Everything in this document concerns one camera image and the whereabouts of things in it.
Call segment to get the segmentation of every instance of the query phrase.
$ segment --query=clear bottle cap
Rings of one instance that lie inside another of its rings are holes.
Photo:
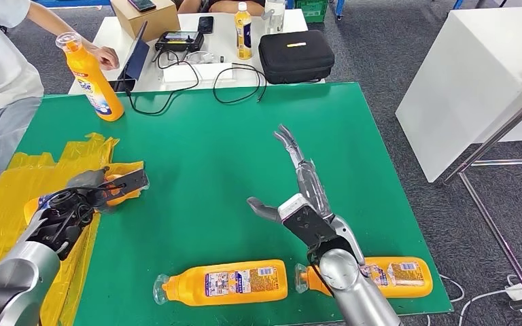
[[[82,45],[81,35],[75,32],[60,34],[55,40],[55,44],[65,52],[77,51]]]
[[[309,289],[307,284],[307,267],[302,264],[295,264],[295,290],[303,293]]]
[[[153,283],[153,299],[158,305],[169,301],[169,299],[167,299],[167,292],[163,289],[163,284],[167,282],[169,282],[169,276],[160,274],[157,276],[155,283]]]

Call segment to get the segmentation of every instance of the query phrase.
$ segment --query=yellow plastic bag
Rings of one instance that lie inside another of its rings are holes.
[[[64,188],[68,180],[85,170],[109,166],[108,174],[126,174],[143,168],[143,162],[110,164],[118,140],[89,134],[87,141],[71,141],[65,146],[59,162],[50,153],[28,156],[16,153],[0,176],[0,260],[13,247],[27,223],[23,206],[29,200]],[[83,231],[61,267],[41,307],[44,326],[73,324],[87,267],[99,226],[99,214]]]

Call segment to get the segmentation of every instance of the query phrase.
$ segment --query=silver robotic arm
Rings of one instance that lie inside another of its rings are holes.
[[[274,132],[289,152],[299,193],[279,208],[250,197],[255,214],[283,224],[309,248],[307,259],[335,298],[348,326],[399,326],[399,317],[373,281],[362,272],[365,257],[347,222],[335,215],[312,161],[305,160],[292,133]]]
[[[106,169],[72,178],[67,188],[39,198],[27,229],[0,261],[0,326],[36,326],[60,261],[65,260],[95,210],[148,186],[143,169],[104,182]]]

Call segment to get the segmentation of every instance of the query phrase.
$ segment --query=green table surface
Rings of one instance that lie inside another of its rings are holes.
[[[222,89],[236,98],[251,88]],[[432,272],[426,297],[390,300],[398,314],[451,311],[427,244],[358,84],[272,86],[256,102],[214,100],[211,90],[176,96],[159,116],[99,119],[84,96],[44,98],[18,151],[60,156],[89,132],[120,139],[113,161],[145,161],[150,188],[104,214],[75,325],[287,325],[342,319],[334,299],[295,292],[294,265],[307,248],[285,227],[257,217],[245,200],[278,205],[298,191],[295,172],[272,131],[280,123],[313,158],[332,210],[351,225],[365,256],[415,256]],[[166,92],[137,93],[157,110]],[[158,306],[157,274],[194,266],[282,259],[289,295],[277,302]]]

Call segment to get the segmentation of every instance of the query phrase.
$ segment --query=white desk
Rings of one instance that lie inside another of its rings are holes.
[[[196,31],[198,20],[201,16],[213,16],[215,19],[215,22],[213,23],[213,33],[205,35],[205,42],[201,50],[211,52],[216,56],[224,56],[225,62],[245,63],[252,65],[258,70],[262,71],[257,49],[259,46],[259,40],[264,34],[265,21],[259,17],[252,18],[251,41],[253,57],[249,60],[239,60],[237,58],[237,47],[235,45],[237,44],[237,36],[235,34],[234,15],[180,14],[179,23],[181,24],[181,29],[183,31]],[[285,20],[283,23],[284,33],[300,32],[306,30],[307,24],[305,23],[305,18],[303,17],[303,12],[301,9],[285,11]],[[194,84],[194,81],[189,81],[187,83],[162,83],[162,70],[159,69],[154,62],[151,62],[151,59],[153,59],[155,55],[155,48],[153,46],[155,41],[156,40],[153,40],[148,43],[150,47],[149,54],[145,60],[141,77],[135,84],[135,88],[133,90],[135,92],[174,90]],[[95,36],[95,39],[93,40],[93,43],[97,46],[109,46],[115,49],[121,62],[126,59],[132,42],[133,38],[131,38],[121,29],[119,21],[116,17],[105,17],[101,23],[101,26],[99,27],[97,36]],[[116,69],[113,71],[104,71],[103,73],[108,80],[115,80],[119,76],[120,72],[121,69]],[[234,78],[232,80],[219,81],[217,83],[217,87],[223,88],[257,86],[257,76],[252,71],[235,70],[233,71],[233,77]],[[195,89],[212,88],[212,85],[213,82],[211,80],[200,81],[199,85],[195,87]],[[69,94],[82,94],[82,90],[76,81],[73,82],[73,85],[69,90]]]
[[[433,182],[521,107],[522,7],[453,10],[396,115]],[[502,140],[522,140],[522,122]]]

